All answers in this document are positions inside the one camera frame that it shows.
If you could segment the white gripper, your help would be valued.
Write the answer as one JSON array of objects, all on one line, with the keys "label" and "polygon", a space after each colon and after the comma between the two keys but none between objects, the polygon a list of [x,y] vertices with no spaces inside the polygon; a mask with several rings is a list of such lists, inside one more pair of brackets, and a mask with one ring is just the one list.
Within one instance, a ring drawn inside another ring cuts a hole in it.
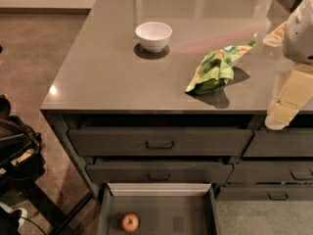
[{"label": "white gripper", "polygon": [[313,67],[295,64],[285,76],[276,80],[265,126],[272,130],[282,130],[312,97]]}]

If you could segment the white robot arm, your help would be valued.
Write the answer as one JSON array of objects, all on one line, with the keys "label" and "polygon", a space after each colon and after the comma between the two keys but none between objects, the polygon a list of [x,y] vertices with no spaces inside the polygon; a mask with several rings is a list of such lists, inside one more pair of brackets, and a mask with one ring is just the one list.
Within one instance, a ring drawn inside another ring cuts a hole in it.
[{"label": "white robot arm", "polygon": [[282,47],[283,55],[294,62],[287,74],[276,79],[265,119],[267,128],[281,130],[313,96],[313,0],[302,0],[284,23],[263,38],[263,43]]}]

